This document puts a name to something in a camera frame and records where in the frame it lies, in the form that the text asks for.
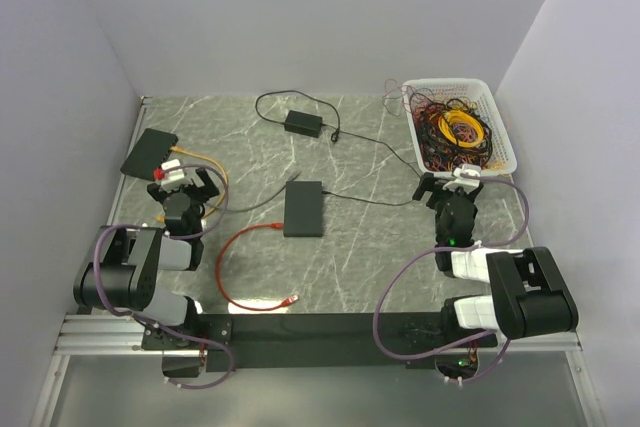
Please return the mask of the black box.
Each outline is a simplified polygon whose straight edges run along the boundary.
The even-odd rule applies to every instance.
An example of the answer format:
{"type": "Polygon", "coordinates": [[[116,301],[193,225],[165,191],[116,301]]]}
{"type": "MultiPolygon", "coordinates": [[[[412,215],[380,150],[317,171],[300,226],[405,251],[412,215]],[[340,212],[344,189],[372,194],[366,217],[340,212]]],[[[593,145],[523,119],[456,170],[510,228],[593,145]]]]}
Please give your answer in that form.
{"type": "Polygon", "coordinates": [[[322,237],[323,202],[321,181],[288,181],[283,235],[288,238],[322,237]]]}

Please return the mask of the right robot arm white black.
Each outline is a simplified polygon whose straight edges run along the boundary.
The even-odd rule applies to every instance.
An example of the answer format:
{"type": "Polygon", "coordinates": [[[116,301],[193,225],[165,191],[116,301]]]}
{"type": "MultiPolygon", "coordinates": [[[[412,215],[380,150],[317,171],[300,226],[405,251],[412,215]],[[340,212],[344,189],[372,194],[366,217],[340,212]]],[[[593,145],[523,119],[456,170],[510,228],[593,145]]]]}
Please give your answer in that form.
{"type": "Polygon", "coordinates": [[[502,177],[484,177],[474,167],[461,167],[449,179],[422,174],[412,199],[419,201],[425,193],[430,194],[426,207],[434,211],[437,268],[451,278],[490,288],[488,295],[452,302],[453,313],[439,324],[445,342],[461,346],[475,330],[499,331],[509,340],[575,331],[578,308],[550,250],[511,247],[529,222],[529,203],[521,188],[502,177]],[[476,198],[487,184],[508,186],[521,200],[523,223],[506,241],[473,238],[476,198]]]}

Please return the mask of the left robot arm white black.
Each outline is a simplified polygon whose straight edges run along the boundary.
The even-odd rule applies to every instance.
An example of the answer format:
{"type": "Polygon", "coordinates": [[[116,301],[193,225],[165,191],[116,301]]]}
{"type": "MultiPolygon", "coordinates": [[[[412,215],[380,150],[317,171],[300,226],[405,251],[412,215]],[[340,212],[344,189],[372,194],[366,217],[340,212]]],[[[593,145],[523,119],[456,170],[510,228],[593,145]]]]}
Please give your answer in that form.
{"type": "Polygon", "coordinates": [[[79,306],[166,326],[167,339],[180,349],[200,339],[196,302],[159,287],[158,273],[197,269],[204,252],[202,237],[216,227],[202,224],[205,204],[228,192],[228,182],[216,169],[198,164],[190,167],[197,182],[182,180],[164,186],[170,174],[184,171],[176,165],[157,169],[156,180],[148,186],[149,195],[163,208],[165,225],[100,227],[73,286],[79,306]]]}

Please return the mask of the black network switch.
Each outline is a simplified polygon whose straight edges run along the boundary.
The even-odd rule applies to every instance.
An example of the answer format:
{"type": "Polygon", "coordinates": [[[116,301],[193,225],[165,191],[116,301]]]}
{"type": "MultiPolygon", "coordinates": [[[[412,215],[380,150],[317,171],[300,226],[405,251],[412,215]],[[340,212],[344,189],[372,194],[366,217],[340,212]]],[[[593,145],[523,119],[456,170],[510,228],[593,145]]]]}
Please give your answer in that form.
{"type": "Polygon", "coordinates": [[[178,141],[174,133],[146,128],[125,158],[120,172],[125,176],[154,181],[154,172],[167,161],[178,141]]]}

